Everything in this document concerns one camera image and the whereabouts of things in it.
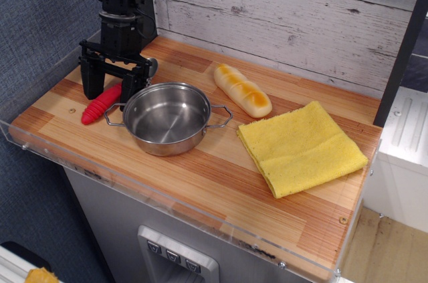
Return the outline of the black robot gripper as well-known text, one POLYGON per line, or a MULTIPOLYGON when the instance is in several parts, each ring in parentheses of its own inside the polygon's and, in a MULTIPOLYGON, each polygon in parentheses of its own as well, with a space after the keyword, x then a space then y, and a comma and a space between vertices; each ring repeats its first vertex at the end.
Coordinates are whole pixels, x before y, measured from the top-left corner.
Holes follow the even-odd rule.
POLYGON ((149 78, 154 76, 154 58, 146 59, 140 54, 144 39, 142 17, 134 13, 116 15, 106 11, 101 11, 99 16, 100 42, 80 42, 83 54, 90 50, 98 56, 96 59, 83 56, 80 58, 83 91, 88 100, 93 100, 103 93, 104 62, 99 60, 136 64, 143 68, 143 76, 131 72, 122 79, 120 102, 126 104, 137 92, 149 86, 149 78))

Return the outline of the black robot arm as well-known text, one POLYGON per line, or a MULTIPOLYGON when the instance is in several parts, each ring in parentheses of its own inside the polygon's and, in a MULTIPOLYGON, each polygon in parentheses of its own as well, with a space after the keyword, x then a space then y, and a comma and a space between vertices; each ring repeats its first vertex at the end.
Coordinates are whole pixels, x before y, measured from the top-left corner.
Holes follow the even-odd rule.
POLYGON ((83 91, 93 100, 104 91, 107 75, 122 80, 120 101, 148 87, 158 70, 154 58, 140 53, 156 36, 153 0, 100 0, 100 41, 81 41, 83 91))

